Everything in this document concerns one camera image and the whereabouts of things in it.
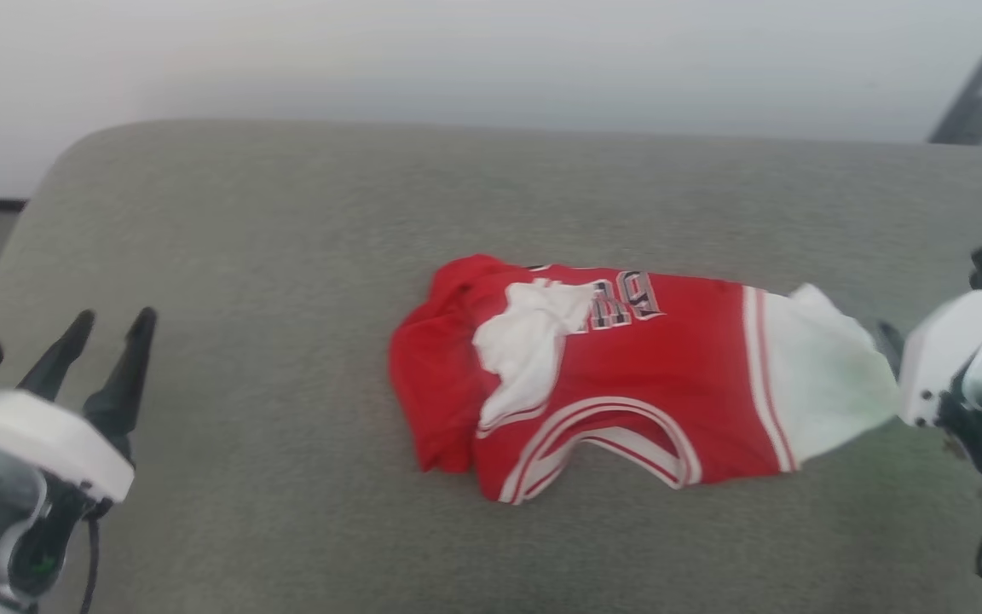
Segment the red and white jersey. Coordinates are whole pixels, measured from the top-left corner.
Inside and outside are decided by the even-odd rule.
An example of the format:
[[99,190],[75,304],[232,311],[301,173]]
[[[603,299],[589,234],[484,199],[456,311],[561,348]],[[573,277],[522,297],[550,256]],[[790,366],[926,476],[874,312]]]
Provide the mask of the red and white jersey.
[[583,443],[681,489],[798,471],[900,405],[869,331],[814,285],[488,255],[437,270],[389,372],[421,469],[511,505]]

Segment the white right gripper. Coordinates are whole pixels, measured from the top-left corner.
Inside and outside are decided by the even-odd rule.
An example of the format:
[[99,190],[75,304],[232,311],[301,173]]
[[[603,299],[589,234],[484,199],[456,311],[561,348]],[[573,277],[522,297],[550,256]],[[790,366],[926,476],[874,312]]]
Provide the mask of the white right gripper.
[[947,391],[982,407],[982,290],[941,304],[907,339],[878,320],[877,346],[900,385],[898,415],[905,424],[932,424],[939,394]]

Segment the grey fabric sofa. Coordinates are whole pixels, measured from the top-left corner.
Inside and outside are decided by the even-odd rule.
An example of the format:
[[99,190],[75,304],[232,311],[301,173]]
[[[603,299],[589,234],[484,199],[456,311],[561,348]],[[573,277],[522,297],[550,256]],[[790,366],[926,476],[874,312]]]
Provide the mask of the grey fabric sofa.
[[0,384],[80,310],[79,408],[159,329],[92,614],[982,614],[977,474],[892,423],[674,492],[591,444],[542,497],[422,473],[387,343],[449,260],[821,287],[915,326],[968,287],[982,148],[179,120],[63,154],[0,260]]

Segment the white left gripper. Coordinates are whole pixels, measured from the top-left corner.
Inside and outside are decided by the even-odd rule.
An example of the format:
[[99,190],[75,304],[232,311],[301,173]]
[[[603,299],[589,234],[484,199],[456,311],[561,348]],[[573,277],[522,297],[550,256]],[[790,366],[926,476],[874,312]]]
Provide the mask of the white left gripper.
[[93,310],[78,312],[28,370],[19,390],[0,390],[0,452],[71,485],[89,484],[98,499],[120,504],[134,481],[130,437],[139,420],[159,314],[145,307],[136,316],[104,387],[83,404],[85,420],[52,402],[95,319]]

